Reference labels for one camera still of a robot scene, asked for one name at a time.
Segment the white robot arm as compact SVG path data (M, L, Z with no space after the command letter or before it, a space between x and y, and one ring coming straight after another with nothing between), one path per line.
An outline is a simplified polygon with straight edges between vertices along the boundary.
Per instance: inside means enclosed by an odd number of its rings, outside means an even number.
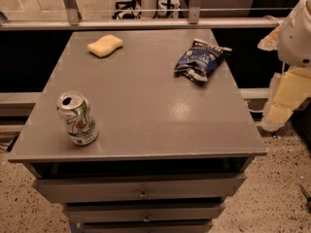
M311 95L311 0L300 0L273 31L259 41L260 50L276 50L287 71L275 73L263 107L261 127L277 131Z

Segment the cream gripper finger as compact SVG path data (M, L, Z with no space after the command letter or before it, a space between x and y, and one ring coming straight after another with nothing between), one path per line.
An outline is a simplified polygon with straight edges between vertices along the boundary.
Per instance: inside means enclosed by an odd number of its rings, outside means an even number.
M268 35L261 39L258 43L260 50L277 50L279 45L280 26L273 29Z
M266 131L277 131L310 96L310 68L294 66L283 74L275 73L263 108L261 127Z

